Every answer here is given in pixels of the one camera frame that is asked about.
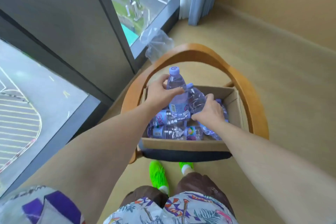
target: wooden floor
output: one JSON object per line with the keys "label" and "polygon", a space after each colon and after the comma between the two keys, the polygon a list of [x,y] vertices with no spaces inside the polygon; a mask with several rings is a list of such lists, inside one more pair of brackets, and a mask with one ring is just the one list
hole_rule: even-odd
{"label": "wooden floor", "polygon": [[[204,44],[237,68],[255,86],[264,105],[270,140],[336,177],[336,54],[313,44],[270,31],[220,8],[188,26],[179,21],[170,37],[176,45]],[[179,64],[186,82],[222,86],[228,79],[217,69],[195,62]],[[163,69],[158,74],[167,72]],[[111,113],[120,112],[122,98]],[[118,207],[124,196],[150,185],[149,159],[129,165],[119,179],[99,219]],[[163,162],[171,191],[182,174],[177,163]],[[196,163],[229,198],[240,224],[283,223],[231,158]]]}

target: shirt sleeve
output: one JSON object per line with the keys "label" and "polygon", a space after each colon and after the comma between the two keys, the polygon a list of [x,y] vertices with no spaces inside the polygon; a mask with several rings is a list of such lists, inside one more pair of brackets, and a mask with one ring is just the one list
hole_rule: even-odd
{"label": "shirt sleeve", "polygon": [[11,192],[0,201],[0,223],[85,224],[77,206],[62,192],[32,186]]}

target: neon green sneaker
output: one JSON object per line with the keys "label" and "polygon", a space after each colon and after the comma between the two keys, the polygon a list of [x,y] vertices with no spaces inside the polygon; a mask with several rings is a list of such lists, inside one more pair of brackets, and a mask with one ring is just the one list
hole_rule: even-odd
{"label": "neon green sneaker", "polygon": [[158,188],[169,196],[169,185],[165,176],[165,169],[157,160],[153,160],[149,164],[149,177],[154,188]]}
{"label": "neon green sneaker", "polygon": [[179,162],[178,163],[181,168],[181,172],[184,175],[184,171],[187,169],[187,167],[191,167],[194,170],[194,163],[192,162]]}

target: brown shorts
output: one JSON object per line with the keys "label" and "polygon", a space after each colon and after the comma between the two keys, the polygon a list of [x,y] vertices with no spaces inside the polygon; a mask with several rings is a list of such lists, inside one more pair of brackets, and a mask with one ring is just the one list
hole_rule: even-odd
{"label": "brown shorts", "polygon": [[[214,199],[224,204],[234,215],[233,209],[226,195],[207,175],[201,175],[197,172],[192,172],[184,176],[177,184],[174,195],[185,191],[199,192],[205,196],[213,197]],[[161,208],[165,206],[168,200],[168,195],[162,193],[157,188],[154,188],[152,186],[141,186],[136,188],[134,191],[128,193],[122,201],[120,207],[132,203],[141,197],[148,197]]]}

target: plastic bag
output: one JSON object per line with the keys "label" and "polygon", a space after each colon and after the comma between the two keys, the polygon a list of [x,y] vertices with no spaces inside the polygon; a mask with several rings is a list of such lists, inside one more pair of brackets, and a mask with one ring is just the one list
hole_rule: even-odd
{"label": "plastic bag", "polygon": [[161,29],[149,28],[142,32],[140,41],[148,45],[145,56],[149,58],[153,64],[163,54],[174,48],[174,40]]}

